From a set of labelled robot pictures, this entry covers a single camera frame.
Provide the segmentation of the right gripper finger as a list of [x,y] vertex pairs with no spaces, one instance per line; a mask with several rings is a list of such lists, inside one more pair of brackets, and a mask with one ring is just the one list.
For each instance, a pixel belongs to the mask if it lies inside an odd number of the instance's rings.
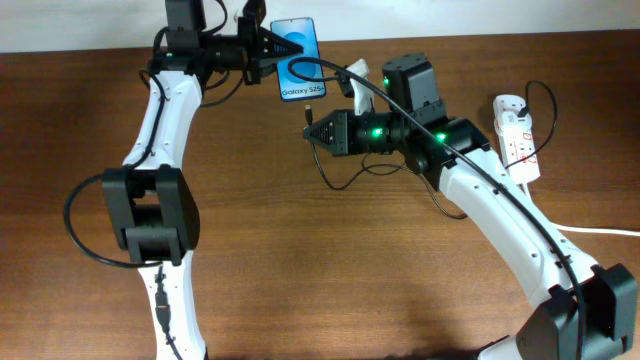
[[306,129],[306,133],[318,132],[321,129],[327,128],[329,132],[333,134],[346,134],[347,133],[347,110],[334,110],[321,120],[309,125]]
[[333,156],[344,156],[345,146],[343,139],[329,132],[313,133],[307,132],[303,137],[314,145],[326,150]]

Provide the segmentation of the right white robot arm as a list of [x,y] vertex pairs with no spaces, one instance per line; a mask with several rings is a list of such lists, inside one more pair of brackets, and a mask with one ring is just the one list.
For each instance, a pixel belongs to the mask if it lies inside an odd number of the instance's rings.
[[335,156],[401,153],[481,230],[519,281],[532,315],[471,359],[612,359],[633,346],[638,285],[604,268],[560,233],[510,178],[487,137],[447,114],[426,56],[386,62],[385,112],[336,110],[304,131]]

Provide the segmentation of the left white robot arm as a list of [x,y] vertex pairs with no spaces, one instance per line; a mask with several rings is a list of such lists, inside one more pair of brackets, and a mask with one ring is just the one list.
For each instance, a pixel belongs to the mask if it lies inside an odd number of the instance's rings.
[[191,123],[213,73],[238,71],[241,84],[255,85],[302,48],[262,27],[263,0],[244,5],[234,35],[208,28],[200,1],[167,0],[165,9],[142,73],[149,101],[138,137],[101,185],[117,244],[129,255],[124,265],[139,272],[149,297],[157,358],[205,359],[192,287],[200,216],[182,172]]

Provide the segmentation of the white power strip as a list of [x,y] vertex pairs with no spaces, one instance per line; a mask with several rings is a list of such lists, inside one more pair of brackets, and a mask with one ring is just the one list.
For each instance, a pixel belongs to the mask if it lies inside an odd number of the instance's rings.
[[498,95],[493,101],[494,128],[498,135],[503,165],[516,184],[528,184],[540,177],[532,135],[532,118],[520,116],[525,100],[517,95]]

